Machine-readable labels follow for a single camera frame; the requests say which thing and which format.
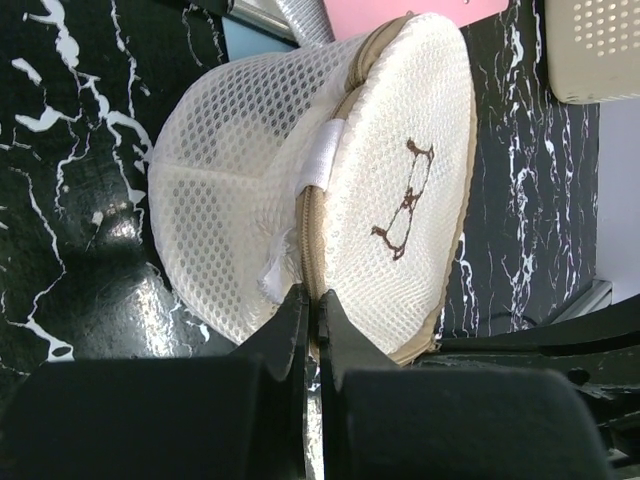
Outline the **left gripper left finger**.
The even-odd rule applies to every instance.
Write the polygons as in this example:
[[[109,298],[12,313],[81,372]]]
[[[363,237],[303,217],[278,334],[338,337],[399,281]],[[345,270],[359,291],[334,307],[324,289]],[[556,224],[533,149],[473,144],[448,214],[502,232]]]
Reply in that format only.
[[[309,297],[225,356],[39,367],[1,419],[5,479],[301,479]]]

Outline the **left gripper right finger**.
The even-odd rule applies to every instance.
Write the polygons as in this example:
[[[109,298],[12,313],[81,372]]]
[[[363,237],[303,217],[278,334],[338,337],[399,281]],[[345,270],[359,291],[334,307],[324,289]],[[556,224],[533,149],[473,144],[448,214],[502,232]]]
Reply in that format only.
[[[318,318],[328,479],[610,479],[584,402],[560,374],[403,369],[326,293]]]

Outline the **mesh laundry bag with glasses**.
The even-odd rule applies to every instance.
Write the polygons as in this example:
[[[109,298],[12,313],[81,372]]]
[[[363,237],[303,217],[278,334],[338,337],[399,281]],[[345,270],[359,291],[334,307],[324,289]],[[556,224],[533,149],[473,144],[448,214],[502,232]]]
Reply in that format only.
[[[186,90],[151,155],[168,280],[237,344],[293,285],[313,300],[334,292],[408,364],[437,347],[476,139],[467,45],[441,15],[217,67]]]

